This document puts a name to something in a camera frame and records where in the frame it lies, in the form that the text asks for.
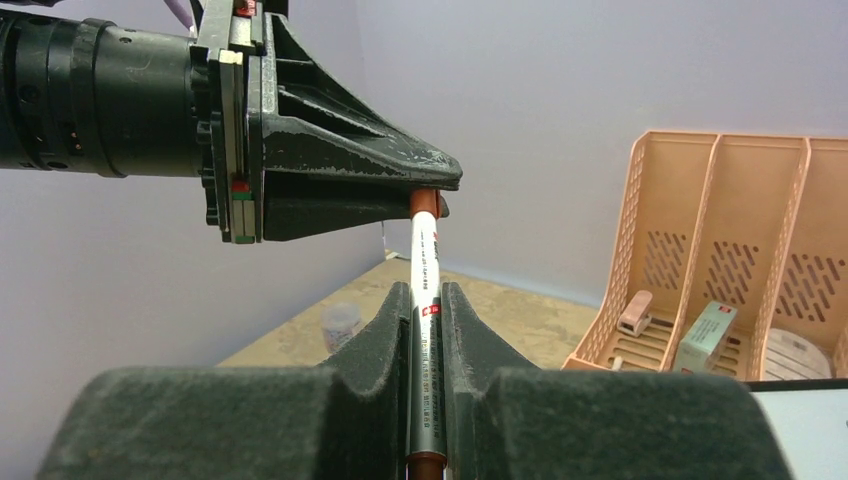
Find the ventilation slot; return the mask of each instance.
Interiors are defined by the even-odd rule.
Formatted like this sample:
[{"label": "ventilation slot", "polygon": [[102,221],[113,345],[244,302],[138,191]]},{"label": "ventilation slot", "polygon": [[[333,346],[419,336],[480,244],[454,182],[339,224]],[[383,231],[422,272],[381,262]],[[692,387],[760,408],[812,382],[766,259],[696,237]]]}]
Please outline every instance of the ventilation slot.
[{"label": "ventilation slot", "polygon": [[754,278],[751,272],[759,252],[759,247],[713,242],[704,298],[745,305],[750,300],[748,284]]},{"label": "ventilation slot", "polygon": [[684,272],[686,235],[668,232],[648,232],[645,254],[645,283],[652,287],[677,290]]},{"label": "ventilation slot", "polygon": [[825,322],[830,300],[836,295],[844,275],[845,260],[793,253],[786,262],[786,274],[774,313]]}]

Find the robotic arm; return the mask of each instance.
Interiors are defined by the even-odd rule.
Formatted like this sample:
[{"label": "robotic arm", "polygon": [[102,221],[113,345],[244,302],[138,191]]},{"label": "robotic arm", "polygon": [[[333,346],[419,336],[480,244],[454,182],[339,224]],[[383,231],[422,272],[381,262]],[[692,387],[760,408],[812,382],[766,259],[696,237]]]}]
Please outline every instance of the robotic arm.
[{"label": "robotic arm", "polygon": [[237,244],[408,218],[412,190],[459,188],[455,159],[304,50],[287,1],[194,5],[196,39],[2,11],[0,168],[200,177]]}]

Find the small box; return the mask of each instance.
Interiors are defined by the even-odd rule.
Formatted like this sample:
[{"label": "small box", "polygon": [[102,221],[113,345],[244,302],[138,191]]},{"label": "small box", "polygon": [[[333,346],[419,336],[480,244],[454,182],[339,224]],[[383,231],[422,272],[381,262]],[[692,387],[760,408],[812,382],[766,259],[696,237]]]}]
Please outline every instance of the small box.
[{"label": "small box", "polygon": [[721,356],[736,313],[731,306],[710,302],[680,341],[672,371],[710,373]]}]

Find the white container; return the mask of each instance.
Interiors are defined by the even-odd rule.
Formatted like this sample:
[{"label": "white container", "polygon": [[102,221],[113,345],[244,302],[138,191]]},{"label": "white container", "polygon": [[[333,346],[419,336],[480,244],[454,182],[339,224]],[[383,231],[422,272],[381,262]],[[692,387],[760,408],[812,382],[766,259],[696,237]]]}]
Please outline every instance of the white container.
[{"label": "white container", "polygon": [[359,305],[355,303],[337,303],[325,308],[321,314],[321,329],[327,351],[331,355],[336,353],[353,338],[361,321]]}]

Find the pen barrel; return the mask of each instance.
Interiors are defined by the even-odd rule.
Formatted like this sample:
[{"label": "pen barrel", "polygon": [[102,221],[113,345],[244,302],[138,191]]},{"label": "pen barrel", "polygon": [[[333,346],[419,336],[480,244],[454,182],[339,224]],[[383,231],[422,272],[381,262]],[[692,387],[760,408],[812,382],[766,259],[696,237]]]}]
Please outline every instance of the pen barrel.
[{"label": "pen barrel", "polygon": [[409,348],[407,455],[446,462],[444,369],[441,337],[436,218],[422,211],[412,219],[412,332]]}]

